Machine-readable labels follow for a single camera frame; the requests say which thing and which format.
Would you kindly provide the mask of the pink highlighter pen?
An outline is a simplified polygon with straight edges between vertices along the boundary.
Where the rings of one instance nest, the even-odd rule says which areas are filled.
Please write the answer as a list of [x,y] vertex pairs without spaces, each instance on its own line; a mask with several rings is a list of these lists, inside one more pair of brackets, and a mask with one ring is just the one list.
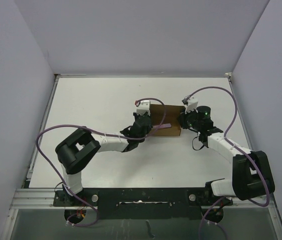
[[169,129],[171,128],[172,125],[170,123],[164,123],[164,124],[159,124],[159,125],[154,125],[153,129]]

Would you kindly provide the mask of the brown cardboard box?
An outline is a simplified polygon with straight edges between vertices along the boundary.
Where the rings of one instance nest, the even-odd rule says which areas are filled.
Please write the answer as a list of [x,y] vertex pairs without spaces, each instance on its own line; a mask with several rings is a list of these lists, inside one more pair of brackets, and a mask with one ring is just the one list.
[[[171,128],[158,129],[153,136],[156,137],[179,137],[181,135],[181,126],[178,122],[180,112],[185,110],[184,106],[180,105],[165,105],[166,115],[162,124],[170,123]],[[150,105],[151,124],[159,125],[164,115],[164,106],[159,104]]]

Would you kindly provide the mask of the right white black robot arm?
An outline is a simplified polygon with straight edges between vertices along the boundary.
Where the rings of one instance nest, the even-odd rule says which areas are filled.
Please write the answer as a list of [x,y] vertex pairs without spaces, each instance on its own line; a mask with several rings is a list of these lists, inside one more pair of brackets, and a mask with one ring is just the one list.
[[209,188],[203,192],[207,203],[213,205],[223,196],[237,197],[244,201],[270,195],[275,191],[267,154],[241,147],[224,137],[224,132],[214,126],[211,120],[210,107],[182,110],[178,122],[182,129],[196,132],[204,147],[214,150],[231,164],[230,178],[213,180],[207,184]]

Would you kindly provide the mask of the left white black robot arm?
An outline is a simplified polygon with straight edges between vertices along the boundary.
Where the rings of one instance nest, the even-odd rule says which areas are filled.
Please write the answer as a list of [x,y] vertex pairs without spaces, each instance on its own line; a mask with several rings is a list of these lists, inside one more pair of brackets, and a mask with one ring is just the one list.
[[78,205],[83,199],[82,170],[88,165],[96,153],[130,152],[144,142],[145,137],[153,128],[151,116],[134,113],[134,123],[120,133],[124,137],[93,134],[81,128],[74,131],[55,148],[58,161],[61,163],[65,200],[72,206]]

